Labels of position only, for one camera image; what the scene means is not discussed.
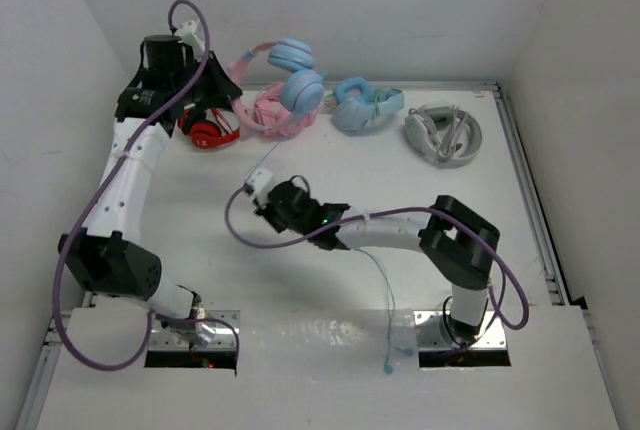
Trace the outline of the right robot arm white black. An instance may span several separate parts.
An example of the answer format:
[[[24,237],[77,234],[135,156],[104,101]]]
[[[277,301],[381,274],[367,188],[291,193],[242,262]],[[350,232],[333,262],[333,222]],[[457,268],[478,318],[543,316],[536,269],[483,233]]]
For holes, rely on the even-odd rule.
[[[321,203],[291,179],[277,183],[259,170],[245,180],[255,213],[278,233],[292,231],[327,250],[388,248],[420,252],[451,284],[442,327],[457,345],[469,346],[484,320],[500,232],[457,199],[441,195],[433,206],[366,213],[346,203]]]

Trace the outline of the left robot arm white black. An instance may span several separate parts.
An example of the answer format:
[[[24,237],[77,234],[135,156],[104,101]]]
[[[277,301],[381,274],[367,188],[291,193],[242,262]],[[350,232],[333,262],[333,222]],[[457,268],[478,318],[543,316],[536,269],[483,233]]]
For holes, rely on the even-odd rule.
[[[101,195],[74,238],[62,236],[65,264],[81,288],[132,299],[186,325],[197,294],[164,275],[160,258],[141,244],[144,203],[162,152],[188,109],[228,104],[240,95],[215,55],[195,35],[151,35],[140,65],[117,99]]]

